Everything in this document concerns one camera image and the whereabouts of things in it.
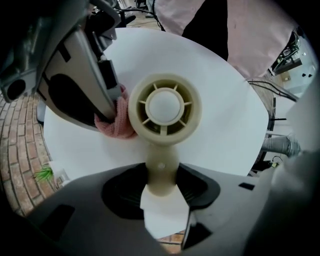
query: pink towel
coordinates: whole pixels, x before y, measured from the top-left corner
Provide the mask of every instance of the pink towel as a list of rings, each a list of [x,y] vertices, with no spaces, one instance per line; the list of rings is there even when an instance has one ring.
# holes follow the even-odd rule
[[[118,138],[123,140],[133,139],[137,136],[135,130],[132,128],[128,116],[128,102],[129,96],[126,88],[121,85],[122,96],[116,102],[116,117],[114,122],[107,123],[100,120],[95,114],[94,123],[98,130],[111,138]]]

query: pink shirt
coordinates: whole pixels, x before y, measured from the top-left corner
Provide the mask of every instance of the pink shirt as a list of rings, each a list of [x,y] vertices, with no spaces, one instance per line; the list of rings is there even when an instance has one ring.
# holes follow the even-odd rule
[[[167,32],[181,36],[204,2],[156,0],[155,11]],[[297,24],[272,0],[227,0],[227,14],[227,61],[245,78],[263,76]]]

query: plastic spool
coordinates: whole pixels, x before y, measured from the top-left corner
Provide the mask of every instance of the plastic spool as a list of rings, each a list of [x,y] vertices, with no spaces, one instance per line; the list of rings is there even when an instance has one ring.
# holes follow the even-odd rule
[[[128,114],[139,136],[155,145],[171,146],[196,130],[202,107],[189,81],[173,74],[153,74],[133,89]]]
[[[197,90],[180,76],[150,75],[133,89],[128,114],[136,133],[151,143],[145,165],[148,189],[154,195],[173,191],[179,167],[174,145],[196,130],[201,113]]]

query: black cable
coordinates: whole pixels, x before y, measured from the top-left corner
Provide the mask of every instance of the black cable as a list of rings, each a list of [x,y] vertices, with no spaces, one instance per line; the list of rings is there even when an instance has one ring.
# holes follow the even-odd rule
[[[279,88],[277,88],[276,86],[274,86],[272,83],[267,82],[267,81],[252,80],[252,81],[249,81],[249,83],[263,83],[263,84],[267,84],[267,85],[272,86],[272,87],[273,87],[274,89],[276,89],[278,92],[280,92],[280,93],[282,93],[282,94],[285,94],[285,95],[290,96],[290,95],[289,95],[289,94],[287,94],[285,91],[280,90]]]
[[[297,102],[297,99],[293,98],[290,94],[278,89],[277,87],[275,87],[272,83],[270,82],[266,82],[266,81],[249,81],[248,83],[251,84],[251,83],[263,83],[263,84],[267,84],[267,85],[270,85],[272,86],[274,89],[276,89],[279,93],[283,94],[283,95],[286,95],[287,97],[290,98],[290,100],[294,101],[294,102]]]
[[[150,12],[150,11],[147,11],[147,10],[143,10],[143,9],[138,9],[138,8],[128,8],[128,9],[120,9],[120,8],[115,8],[116,10],[118,11],[121,11],[121,12],[142,12],[142,13],[146,13],[146,14],[151,14],[153,15],[154,19],[156,20],[156,22],[158,22],[158,26],[162,29],[162,25],[160,23],[160,21],[158,20],[158,17]]]
[[[143,24],[148,24],[148,23],[153,23],[156,21],[149,21],[149,22],[145,22],[145,23],[139,23],[139,24],[133,24],[133,25],[127,25],[127,27],[131,27],[131,26],[138,26],[138,25],[143,25]]]
[[[277,156],[277,155],[275,155],[275,156],[272,158],[272,162],[274,161],[275,158],[280,158],[281,161],[283,162],[282,158],[281,158],[280,156]]]
[[[286,118],[270,118],[269,121],[284,121]]]
[[[153,16],[154,18],[156,19],[156,21],[158,22],[158,26],[159,28],[161,28],[162,31],[165,31],[164,27],[161,25],[159,19],[158,19],[158,16],[156,14],[156,11],[155,11],[155,3],[156,3],[156,0],[153,0],[153,3],[152,3],[152,12],[153,12]]]
[[[291,100],[291,101],[293,101],[293,102],[296,102],[296,100],[295,100],[294,98],[291,98],[291,97],[288,96],[287,94],[277,93],[277,92],[275,92],[274,90],[272,90],[272,89],[270,89],[270,88],[267,88],[267,87],[264,87],[264,86],[262,86],[262,85],[258,85],[258,84],[255,84],[255,83],[249,83],[249,84],[250,84],[250,85],[253,85],[253,86],[258,86],[258,87],[264,88],[264,89],[266,89],[266,90],[268,90],[268,91],[270,91],[270,92],[273,92],[273,93],[276,94],[276,95],[279,95],[279,96],[284,97],[284,98],[287,98],[287,99],[289,99],[289,100]]]

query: red brick pavement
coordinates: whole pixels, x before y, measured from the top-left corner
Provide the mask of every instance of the red brick pavement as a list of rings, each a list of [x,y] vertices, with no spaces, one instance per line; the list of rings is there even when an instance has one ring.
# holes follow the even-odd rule
[[[6,103],[0,95],[0,169],[1,180],[12,209],[25,216],[51,196],[53,182],[35,182],[35,172],[50,160],[41,125],[37,122],[38,96],[21,97]],[[170,253],[179,253],[184,232],[158,241]]]

